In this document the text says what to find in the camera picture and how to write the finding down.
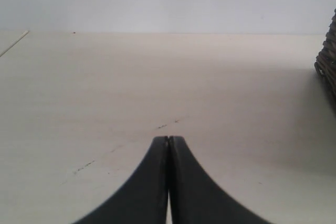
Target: wicker basket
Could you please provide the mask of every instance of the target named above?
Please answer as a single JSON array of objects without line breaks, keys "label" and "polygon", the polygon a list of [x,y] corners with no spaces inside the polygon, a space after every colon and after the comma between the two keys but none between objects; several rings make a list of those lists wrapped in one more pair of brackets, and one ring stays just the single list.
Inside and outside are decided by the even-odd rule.
[{"label": "wicker basket", "polygon": [[323,49],[316,57],[315,68],[336,106],[336,14],[323,42]]}]

